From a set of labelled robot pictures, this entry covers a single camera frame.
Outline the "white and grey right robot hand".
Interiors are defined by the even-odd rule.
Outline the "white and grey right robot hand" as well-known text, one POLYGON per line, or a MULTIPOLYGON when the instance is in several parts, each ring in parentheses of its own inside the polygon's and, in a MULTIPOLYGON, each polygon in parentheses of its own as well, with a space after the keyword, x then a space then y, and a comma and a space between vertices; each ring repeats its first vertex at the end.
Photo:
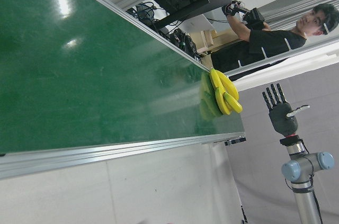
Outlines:
POLYGON ((310 105, 302 105, 293 110, 290 103, 286 101, 280 84, 277 83, 276 88, 274 84, 270 87, 267 87, 262 95, 274 130, 284 137, 293 136, 298 130, 296 114, 310 108, 310 105))

